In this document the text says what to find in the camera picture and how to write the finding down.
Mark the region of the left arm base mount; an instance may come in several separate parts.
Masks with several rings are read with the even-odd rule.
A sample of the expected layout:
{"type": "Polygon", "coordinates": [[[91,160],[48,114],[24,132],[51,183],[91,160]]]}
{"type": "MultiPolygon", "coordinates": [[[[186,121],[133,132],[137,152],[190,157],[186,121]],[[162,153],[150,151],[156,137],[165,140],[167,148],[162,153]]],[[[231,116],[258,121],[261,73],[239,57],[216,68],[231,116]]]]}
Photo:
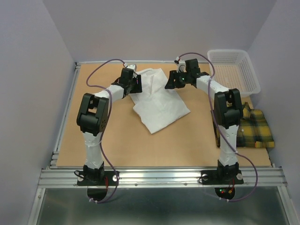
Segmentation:
{"type": "Polygon", "coordinates": [[[83,171],[75,170],[74,175],[77,177],[78,186],[118,186],[117,176],[114,171],[104,171],[104,175],[99,178],[89,178],[83,171]]]}

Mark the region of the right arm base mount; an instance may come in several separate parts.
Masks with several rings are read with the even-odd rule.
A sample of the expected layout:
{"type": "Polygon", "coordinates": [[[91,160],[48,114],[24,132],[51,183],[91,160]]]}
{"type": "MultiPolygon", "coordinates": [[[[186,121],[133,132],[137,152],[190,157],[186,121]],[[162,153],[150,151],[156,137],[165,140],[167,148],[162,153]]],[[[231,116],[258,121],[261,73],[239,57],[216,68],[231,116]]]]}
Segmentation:
{"type": "Polygon", "coordinates": [[[201,171],[201,176],[198,179],[199,183],[203,185],[229,185],[229,184],[244,184],[243,178],[238,179],[237,175],[241,174],[241,171],[230,172],[226,174],[221,174],[217,170],[203,170],[201,171]]]}

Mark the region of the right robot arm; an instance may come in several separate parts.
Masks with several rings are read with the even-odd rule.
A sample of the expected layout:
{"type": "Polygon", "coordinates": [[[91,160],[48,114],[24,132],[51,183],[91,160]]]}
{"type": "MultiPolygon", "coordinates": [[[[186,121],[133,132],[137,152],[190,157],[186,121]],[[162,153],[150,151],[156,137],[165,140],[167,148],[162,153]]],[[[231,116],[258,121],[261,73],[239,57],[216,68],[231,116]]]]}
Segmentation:
{"type": "Polygon", "coordinates": [[[176,70],[169,73],[165,89],[184,88],[187,84],[208,94],[215,128],[220,133],[220,155],[215,170],[202,171],[200,183],[204,185],[227,184],[240,175],[236,139],[243,116],[240,91],[229,89],[216,82],[208,73],[201,72],[197,59],[182,61],[176,58],[176,70]]]}

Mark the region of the white long sleeve shirt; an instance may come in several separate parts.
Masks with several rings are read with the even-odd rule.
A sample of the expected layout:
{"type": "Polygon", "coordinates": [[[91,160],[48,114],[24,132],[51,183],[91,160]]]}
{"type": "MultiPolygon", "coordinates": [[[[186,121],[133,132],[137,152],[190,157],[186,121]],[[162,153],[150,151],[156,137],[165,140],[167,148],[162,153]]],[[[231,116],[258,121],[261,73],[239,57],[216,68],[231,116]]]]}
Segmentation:
{"type": "Polygon", "coordinates": [[[135,104],[133,110],[151,134],[190,113],[176,90],[165,89],[168,79],[161,68],[137,73],[141,76],[142,92],[130,97],[135,104]]]}

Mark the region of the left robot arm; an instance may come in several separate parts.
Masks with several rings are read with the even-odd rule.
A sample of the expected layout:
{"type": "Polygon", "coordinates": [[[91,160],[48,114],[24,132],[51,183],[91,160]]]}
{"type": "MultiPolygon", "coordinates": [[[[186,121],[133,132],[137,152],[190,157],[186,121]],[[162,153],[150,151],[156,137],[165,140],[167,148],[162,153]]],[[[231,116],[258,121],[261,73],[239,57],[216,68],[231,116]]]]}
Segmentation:
{"type": "Polygon", "coordinates": [[[141,92],[141,76],[136,73],[136,65],[130,64],[122,69],[120,77],[108,88],[96,94],[83,95],[76,123],[83,133],[86,161],[82,171],[75,171],[77,185],[98,186],[108,183],[107,178],[111,173],[104,171],[100,144],[109,120],[110,106],[129,94],[141,92]]]}

